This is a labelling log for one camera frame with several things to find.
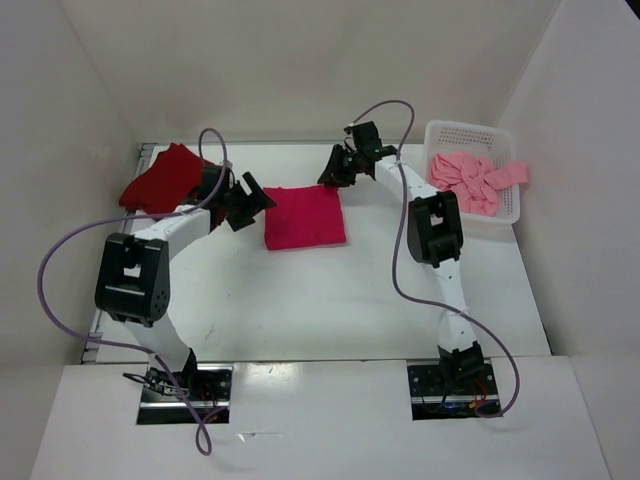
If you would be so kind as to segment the dark red t shirt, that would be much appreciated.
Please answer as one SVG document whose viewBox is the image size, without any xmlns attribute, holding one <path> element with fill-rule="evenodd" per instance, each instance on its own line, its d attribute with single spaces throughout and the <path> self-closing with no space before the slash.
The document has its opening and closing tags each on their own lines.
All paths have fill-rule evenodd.
<svg viewBox="0 0 640 480">
<path fill-rule="evenodd" d="M 171 143 L 124 189 L 119 205 L 129 212 L 154 215 L 174 212 L 188 200 L 199 202 L 206 197 L 198 193 L 206 167 L 215 164 L 202 160 L 183 144 Z"/>
</svg>

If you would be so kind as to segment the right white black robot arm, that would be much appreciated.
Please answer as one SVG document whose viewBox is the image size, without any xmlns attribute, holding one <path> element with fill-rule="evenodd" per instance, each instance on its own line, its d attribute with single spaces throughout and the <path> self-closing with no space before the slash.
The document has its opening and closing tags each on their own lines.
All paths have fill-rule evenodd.
<svg viewBox="0 0 640 480">
<path fill-rule="evenodd" d="M 447 393 L 460 393 L 477 377 L 484 355 L 471 322 L 461 282 L 464 243 L 458 202 L 454 194 L 431 186 L 385 146 L 374 122 L 351 124 L 346 138 L 332 147 L 318 178 L 320 185 L 345 188 L 367 175 L 385 186 L 401 202 L 398 241 L 404 239 L 411 258 L 437 281 L 443 310 L 438 325 L 439 382 Z"/>
</svg>

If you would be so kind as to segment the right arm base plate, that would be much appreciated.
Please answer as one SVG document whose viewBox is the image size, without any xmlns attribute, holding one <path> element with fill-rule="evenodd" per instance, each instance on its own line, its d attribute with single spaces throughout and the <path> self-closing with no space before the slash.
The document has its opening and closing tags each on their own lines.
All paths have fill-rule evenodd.
<svg viewBox="0 0 640 480">
<path fill-rule="evenodd" d="M 445 385 L 435 361 L 408 362 L 407 377 L 414 421 L 477 418 L 477 410 L 486 415 L 501 410 L 489 362 L 473 380 L 459 386 Z"/>
</svg>

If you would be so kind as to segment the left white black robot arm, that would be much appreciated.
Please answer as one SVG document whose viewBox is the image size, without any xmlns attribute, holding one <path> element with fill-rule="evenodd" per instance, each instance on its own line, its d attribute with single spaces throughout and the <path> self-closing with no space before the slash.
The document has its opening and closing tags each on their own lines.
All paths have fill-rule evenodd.
<svg viewBox="0 0 640 480">
<path fill-rule="evenodd" d="M 201 184 L 173 212 L 158 214 L 152 225 L 132 234 L 114 233 L 105 242 L 96 306 L 124 325 L 134 347 L 147 354 L 150 370 L 143 382 L 180 400 L 194 396 L 206 381 L 168 313 L 170 263 L 221 223 L 238 231 L 277 206 L 251 173 L 242 178 L 235 180 L 229 167 L 207 166 Z"/>
</svg>

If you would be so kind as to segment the light pink t shirt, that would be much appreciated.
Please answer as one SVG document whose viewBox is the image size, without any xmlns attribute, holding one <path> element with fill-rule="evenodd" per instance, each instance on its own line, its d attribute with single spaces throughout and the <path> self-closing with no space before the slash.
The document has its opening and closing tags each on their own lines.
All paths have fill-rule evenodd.
<svg viewBox="0 0 640 480">
<path fill-rule="evenodd" d="M 484 156 L 464 152 L 436 154 L 427 168 L 427 181 L 440 191 L 453 192 L 463 213 L 495 216 L 502 190 L 529 181 L 523 162 L 497 168 Z"/>
</svg>

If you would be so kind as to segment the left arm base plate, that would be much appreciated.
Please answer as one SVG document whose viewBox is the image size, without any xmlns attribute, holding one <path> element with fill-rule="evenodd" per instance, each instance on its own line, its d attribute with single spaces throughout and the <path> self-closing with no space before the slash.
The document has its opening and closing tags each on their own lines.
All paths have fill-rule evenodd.
<svg viewBox="0 0 640 480">
<path fill-rule="evenodd" d="M 233 366 L 203 363 L 198 365 L 198 370 L 201 381 L 189 390 L 189 401 L 207 424 L 228 423 Z M 138 425 L 195 423 L 185 403 L 174 392 L 174 387 L 160 379 L 160 372 L 148 369 L 144 375 L 124 373 L 123 376 L 142 386 Z"/>
</svg>

